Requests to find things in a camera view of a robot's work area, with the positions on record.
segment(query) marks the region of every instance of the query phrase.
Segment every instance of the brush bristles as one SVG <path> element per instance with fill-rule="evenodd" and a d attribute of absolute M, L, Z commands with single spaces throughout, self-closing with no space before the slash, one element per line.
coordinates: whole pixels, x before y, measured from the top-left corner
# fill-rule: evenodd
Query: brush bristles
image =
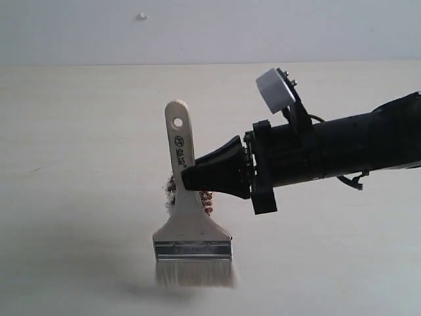
<path fill-rule="evenodd" d="M 167 199 L 166 209 L 168 210 L 168 213 L 172 215 L 174 212 L 174 206 L 176 204 L 176 191 L 177 191 L 174 175 L 171 175 L 170 178 L 168 179 L 166 183 L 165 191 L 166 191 L 166 199 Z M 203 211 L 207 215 L 210 216 L 211 213 L 213 212 L 213 203 L 214 203 L 213 193 L 210 191 L 200 191 L 199 195 L 202 200 Z"/>
<path fill-rule="evenodd" d="M 234 288 L 232 261 L 158 261 L 155 278 L 162 286 Z"/>

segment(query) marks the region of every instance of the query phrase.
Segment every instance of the white table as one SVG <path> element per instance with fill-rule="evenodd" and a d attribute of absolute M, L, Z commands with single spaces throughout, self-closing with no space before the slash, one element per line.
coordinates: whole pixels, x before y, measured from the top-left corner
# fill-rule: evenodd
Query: white table
<path fill-rule="evenodd" d="M 278 188 L 269 215 L 218 194 L 238 287 L 155 286 L 166 103 L 189 104 L 201 156 L 285 123 L 255 86 L 272 66 L 326 120 L 421 90 L 421 61 L 0 69 L 0 315 L 420 315 L 421 170 Z"/>

